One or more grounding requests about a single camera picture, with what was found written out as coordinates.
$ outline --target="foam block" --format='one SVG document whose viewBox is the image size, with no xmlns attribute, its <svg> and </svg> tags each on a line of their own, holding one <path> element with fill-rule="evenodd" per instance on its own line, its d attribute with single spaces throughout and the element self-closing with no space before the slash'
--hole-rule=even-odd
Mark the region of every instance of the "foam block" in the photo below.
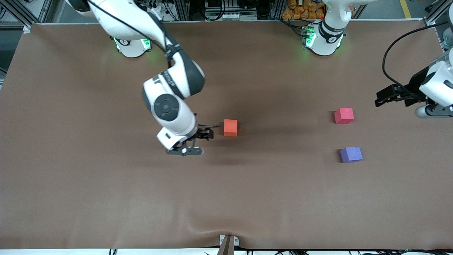
<svg viewBox="0 0 453 255">
<path fill-rule="evenodd" d="M 347 147 L 340 151 L 343 163 L 352 163 L 363 160 L 360 147 Z"/>
<path fill-rule="evenodd" d="M 237 137 L 237 119 L 226 119 L 223 127 L 223 136 Z"/>
<path fill-rule="evenodd" d="M 335 112 L 336 124 L 349 124 L 354 120 L 354 113 L 352 108 L 339 108 Z"/>
</svg>

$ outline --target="yellow floor line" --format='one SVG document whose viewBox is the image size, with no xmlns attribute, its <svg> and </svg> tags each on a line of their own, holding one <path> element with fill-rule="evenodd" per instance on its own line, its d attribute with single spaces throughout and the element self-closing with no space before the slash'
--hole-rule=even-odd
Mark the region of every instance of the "yellow floor line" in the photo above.
<svg viewBox="0 0 453 255">
<path fill-rule="evenodd" d="M 400 4 L 401 8 L 403 8 L 404 17 L 406 17 L 406 19 L 411 19 L 412 17 L 410 16 L 409 8 L 407 8 L 406 0 L 400 0 Z"/>
</svg>

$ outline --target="small black clamp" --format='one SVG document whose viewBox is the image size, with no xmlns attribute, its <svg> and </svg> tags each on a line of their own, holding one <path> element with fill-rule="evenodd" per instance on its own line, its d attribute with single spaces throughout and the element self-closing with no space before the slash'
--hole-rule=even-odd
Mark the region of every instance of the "small black clamp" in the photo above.
<svg viewBox="0 0 453 255">
<path fill-rule="evenodd" d="M 167 61 L 170 61 L 178 51 L 182 50 L 183 48 L 179 44 L 175 45 L 167 45 L 167 48 L 164 52 L 164 56 Z"/>
</svg>

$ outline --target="wire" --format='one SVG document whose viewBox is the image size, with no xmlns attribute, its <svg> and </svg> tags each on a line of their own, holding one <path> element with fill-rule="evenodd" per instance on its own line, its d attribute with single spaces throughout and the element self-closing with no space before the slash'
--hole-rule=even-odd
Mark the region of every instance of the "wire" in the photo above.
<svg viewBox="0 0 453 255">
<path fill-rule="evenodd" d="M 416 33 L 416 32 L 419 32 L 419 31 L 422 31 L 422 30 L 425 30 L 425 29 L 429 29 L 429 28 L 433 28 L 433 27 L 437 27 L 437 26 L 440 26 L 440 25 L 443 25 L 443 24 L 447 24 L 447 22 L 442 22 L 442 23 L 439 23 L 439 24 L 434 24 L 434 25 L 430 25 L 430 26 L 426 26 L 426 27 L 423 27 L 423 28 L 419 28 L 419 29 L 415 29 L 415 30 L 412 30 L 410 32 L 407 32 L 406 34 L 398 37 L 398 39 L 396 39 L 395 41 L 393 41 L 392 44 L 390 44 L 389 48 L 387 48 L 386 52 L 384 53 L 384 57 L 382 58 L 382 72 L 384 73 L 384 75 L 389 79 L 391 80 L 392 82 L 394 82 L 396 85 L 398 85 L 400 88 L 402 88 L 406 93 L 408 93 L 409 95 L 411 95 L 413 98 L 419 100 L 419 101 L 424 101 L 425 99 L 424 98 L 420 98 L 419 96 L 415 95 L 413 92 L 409 91 L 406 87 L 404 87 L 401 83 L 399 83 L 397 80 L 393 79 L 387 72 L 386 72 L 386 59 L 387 59 L 387 54 L 389 53 L 390 49 L 401 39 L 403 39 L 404 37 L 410 35 L 410 34 L 413 34 L 413 33 Z"/>
<path fill-rule="evenodd" d="M 306 37 L 305 35 L 303 35 L 303 34 L 297 32 L 296 30 L 294 30 L 294 27 L 291 25 L 291 23 L 289 22 L 289 20 L 288 20 L 288 24 L 289 24 L 291 30 L 292 30 L 295 34 L 297 34 L 298 36 L 301 36 L 301 37 Z"/>
<path fill-rule="evenodd" d="M 281 18 L 272 18 L 271 20 L 280 20 L 283 24 L 285 24 L 285 25 L 287 25 L 287 26 L 294 27 L 294 28 L 302 28 L 302 26 L 296 26 L 296 25 L 290 24 L 290 23 L 289 23 L 289 20 L 288 20 L 288 22 L 284 21 L 284 20 L 281 19 Z M 322 21 L 319 21 L 319 22 L 312 22 L 312 21 L 310 21 L 310 20 L 301 20 L 301 21 L 305 21 L 305 22 L 307 22 L 307 23 L 315 24 L 315 25 L 322 22 Z"/>
<path fill-rule="evenodd" d="M 280 20 L 283 24 L 287 25 L 288 27 L 291 28 L 291 30 L 297 34 L 298 36 L 302 36 L 302 37 L 306 37 L 306 35 L 303 35 L 303 34 L 300 34 L 299 32 L 297 32 L 296 30 L 294 29 L 302 29 L 303 26 L 296 26 L 296 25 L 293 25 L 291 24 L 291 22 L 288 20 L 288 22 L 284 21 L 283 19 L 281 18 L 272 18 L 272 20 Z"/>
<path fill-rule="evenodd" d="M 135 2 L 136 4 L 139 4 L 139 5 L 144 5 L 144 6 L 148 7 L 149 9 L 152 9 L 152 8 L 153 8 L 152 6 L 147 5 L 145 2 L 142 2 L 142 1 L 139 1 L 139 0 L 134 0 L 134 2 Z"/>
<path fill-rule="evenodd" d="M 153 42 L 155 45 L 157 45 L 157 47 L 159 47 L 162 51 L 166 51 L 167 50 L 167 46 L 166 46 L 166 39 L 167 39 L 167 35 L 164 31 L 164 48 L 162 48 L 160 45 L 159 45 L 159 42 L 157 42 L 156 40 L 153 40 L 151 39 L 149 36 L 145 35 L 143 32 L 139 31 L 138 29 L 136 29 L 135 27 L 127 24 L 126 22 L 120 20 L 119 18 L 116 18 L 115 16 L 113 16 L 112 14 L 110 14 L 108 11 L 104 10 L 103 8 L 99 7 L 97 4 L 93 3 L 92 0 L 87 0 L 88 3 L 92 4 L 94 7 L 98 8 L 101 12 L 107 14 L 109 17 L 111 17 L 112 19 L 118 21 L 118 22 L 121 22 L 122 24 L 124 24 L 125 26 L 127 26 L 128 28 L 134 30 L 135 32 L 139 33 L 141 36 L 143 36 L 144 38 L 150 40 L 151 42 Z"/>
<path fill-rule="evenodd" d="M 385 254 L 385 255 L 398 255 L 398 254 L 404 254 L 404 253 L 408 253 L 408 252 L 423 252 L 423 253 L 429 253 L 429 254 L 434 254 L 434 255 L 442 255 L 441 253 L 439 252 L 435 252 L 435 251 L 431 251 L 431 250 L 422 250 L 422 249 L 412 249 L 412 250 L 405 250 L 405 251 L 391 251 L 391 250 L 384 250 L 384 251 L 378 251 L 376 250 L 375 252 L 379 253 L 379 254 Z M 375 253 L 363 253 L 361 255 L 376 255 Z"/>
<path fill-rule="evenodd" d="M 167 9 L 167 11 L 169 11 L 169 14 L 170 14 L 170 16 L 174 19 L 174 21 L 178 21 L 178 19 L 177 19 L 176 16 L 173 14 L 173 11 L 172 11 L 171 8 L 170 8 L 168 1 L 167 1 L 167 0 L 162 0 L 162 3 L 165 5 L 165 8 Z"/>
<path fill-rule="evenodd" d="M 0 15 L 1 15 L 0 20 L 5 16 L 5 14 L 6 14 L 6 10 L 0 6 Z"/>
<path fill-rule="evenodd" d="M 200 2 L 198 3 L 198 12 L 200 13 L 200 15 L 205 19 L 205 20 L 208 20 L 208 21 L 216 21 L 218 19 L 220 19 L 224 14 L 225 14 L 225 11 L 227 10 L 227 4 L 225 3 L 225 0 L 222 0 L 222 3 L 223 3 L 223 11 L 222 11 L 222 4 L 220 5 L 220 13 L 219 15 L 217 16 L 217 18 L 215 19 L 210 19 L 208 17 L 206 17 L 206 15 L 202 12 L 202 7 L 203 7 L 203 2 L 205 2 L 204 0 L 200 0 Z"/>
</svg>

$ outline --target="purple cube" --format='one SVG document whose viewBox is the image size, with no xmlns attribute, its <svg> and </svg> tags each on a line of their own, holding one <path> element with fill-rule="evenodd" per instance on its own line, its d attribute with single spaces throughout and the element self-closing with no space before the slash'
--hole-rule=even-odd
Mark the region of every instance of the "purple cube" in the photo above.
<svg viewBox="0 0 453 255">
<path fill-rule="evenodd" d="M 357 162 L 363 159 L 360 147 L 347 147 L 340 151 L 343 163 Z"/>
</svg>

